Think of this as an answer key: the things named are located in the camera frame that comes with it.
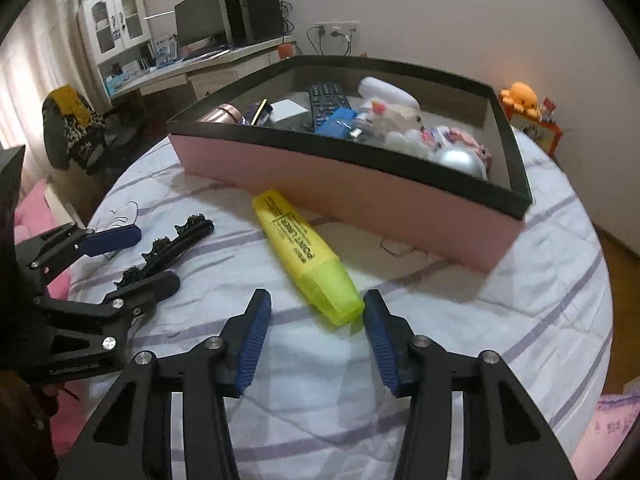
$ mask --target pink box side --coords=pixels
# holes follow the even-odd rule
[[[187,173],[293,205],[488,272],[523,222],[446,191],[382,171],[232,140],[169,135]]]

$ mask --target white striped tablecloth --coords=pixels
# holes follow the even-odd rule
[[[401,246],[335,219],[303,212],[340,256],[361,291],[378,288],[405,317],[449,351],[494,349],[571,455],[586,430],[609,363],[612,301],[596,233],[564,173],[516,134],[534,205],[526,227],[489,274]],[[256,288],[273,319],[254,382],[228,400],[229,427],[244,479],[391,479],[408,400],[382,385],[362,326],[329,330],[307,306],[265,239],[252,196],[186,175],[167,139],[133,164],[90,227],[136,220],[142,241],[111,260],[72,267],[70,299],[99,303],[122,271],[143,263],[155,238],[203,213],[215,232],[175,264],[182,286],[130,331],[129,354],[185,352],[241,313]],[[87,413],[115,374],[85,381]],[[184,477],[180,395],[172,411],[174,478]],[[460,477],[462,402],[454,398],[449,476]]]

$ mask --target beige curtain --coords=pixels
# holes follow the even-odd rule
[[[42,102],[71,85],[98,112],[110,108],[99,91],[82,46],[76,13],[81,0],[31,0],[0,45],[0,142],[26,145],[22,192],[52,177],[70,198],[68,175],[53,171],[42,137]]]

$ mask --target orange toy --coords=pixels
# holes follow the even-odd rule
[[[540,118],[538,96],[527,84],[516,82],[510,89],[503,88],[500,99],[505,105],[513,106],[517,112],[525,113],[535,120]]]

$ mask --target remote control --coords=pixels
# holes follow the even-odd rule
[[[318,82],[309,89],[311,115],[314,120],[314,132],[331,117],[339,107],[351,109],[346,95],[338,83],[331,81]]]

